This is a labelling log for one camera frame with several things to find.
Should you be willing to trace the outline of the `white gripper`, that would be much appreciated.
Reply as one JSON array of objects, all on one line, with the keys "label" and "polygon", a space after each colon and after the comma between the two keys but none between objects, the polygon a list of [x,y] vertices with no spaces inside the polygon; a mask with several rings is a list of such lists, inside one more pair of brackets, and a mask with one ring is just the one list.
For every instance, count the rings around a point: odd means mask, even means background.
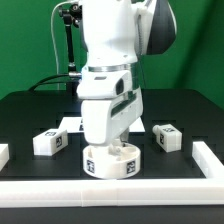
[{"label": "white gripper", "polygon": [[107,146],[112,156],[121,155],[121,147],[111,144],[120,136],[123,147],[129,143],[126,131],[143,112],[141,90],[128,92],[112,100],[84,100],[81,106],[84,136],[90,145]]}]

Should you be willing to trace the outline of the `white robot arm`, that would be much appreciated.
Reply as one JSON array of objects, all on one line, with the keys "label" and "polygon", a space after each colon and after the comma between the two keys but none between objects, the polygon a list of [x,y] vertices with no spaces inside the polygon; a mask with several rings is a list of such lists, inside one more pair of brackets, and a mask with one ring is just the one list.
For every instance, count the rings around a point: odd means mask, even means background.
[{"label": "white robot arm", "polygon": [[91,146],[108,146],[142,114],[139,57],[164,53],[176,20],[168,0],[83,0],[82,15],[87,62],[77,93],[84,136]]}]

